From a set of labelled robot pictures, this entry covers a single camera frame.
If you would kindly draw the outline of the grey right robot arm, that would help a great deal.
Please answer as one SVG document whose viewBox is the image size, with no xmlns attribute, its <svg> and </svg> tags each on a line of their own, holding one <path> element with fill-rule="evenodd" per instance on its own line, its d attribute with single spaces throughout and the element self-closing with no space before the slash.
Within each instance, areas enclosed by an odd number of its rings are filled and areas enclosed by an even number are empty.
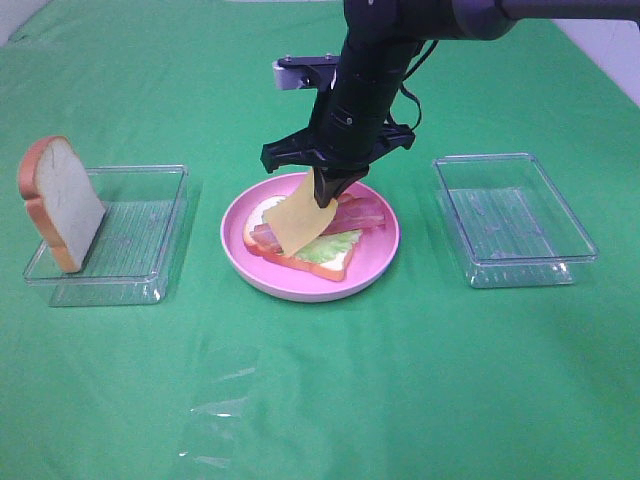
<svg viewBox="0 0 640 480">
<path fill-rule="evenodd" d="M 285 165 L 314 170 L 325 207 L 415 134 L 390 109 L 403 82 L 441 40 L 490 41 L 522 19 L 639 20 L 636 1 L 346 1 L 340 55 L 281 58 L 275 66 L 317 91 L 307 127 L 263 146 L 267 172 Z"/>
</svg>

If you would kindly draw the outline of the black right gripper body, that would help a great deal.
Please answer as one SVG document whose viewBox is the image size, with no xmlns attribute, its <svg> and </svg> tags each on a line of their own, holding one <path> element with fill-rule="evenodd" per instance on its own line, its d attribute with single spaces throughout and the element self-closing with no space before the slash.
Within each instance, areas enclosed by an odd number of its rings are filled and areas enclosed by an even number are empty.
<svg viewBox="0 0 640 480">
<path fill-rule="evenodd" d="M 415 51 L 408 37 L 362 43 L 349 33 L 333 85 L 316 89 L 308 126 L 263 146 L 266 171 L 285 165 L 358 170 L 385 155 L 393 143 L 384 139 L 383 124 Z"/>
</svg>

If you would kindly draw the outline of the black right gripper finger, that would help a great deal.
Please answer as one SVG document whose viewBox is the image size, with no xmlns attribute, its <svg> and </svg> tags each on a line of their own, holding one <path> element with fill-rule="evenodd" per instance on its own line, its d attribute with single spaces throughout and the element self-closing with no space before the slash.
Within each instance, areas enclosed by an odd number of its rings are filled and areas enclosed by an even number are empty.
<svg viewBox="0 0 640 480">
<path fill-rule="evenodd" d="M 313 195 L 319 208 L 326 208 L 330 203 L 330 191 L 324 177 L 324 169 L 313 168 Z"/>
<path fill-rule="evenodd" d="M 365 177 L 369 168 L 358 170 L 322 169 L 322 207 L 326 208 L 332 199 L 337 199 L 353 183 Z"/>
</svg>

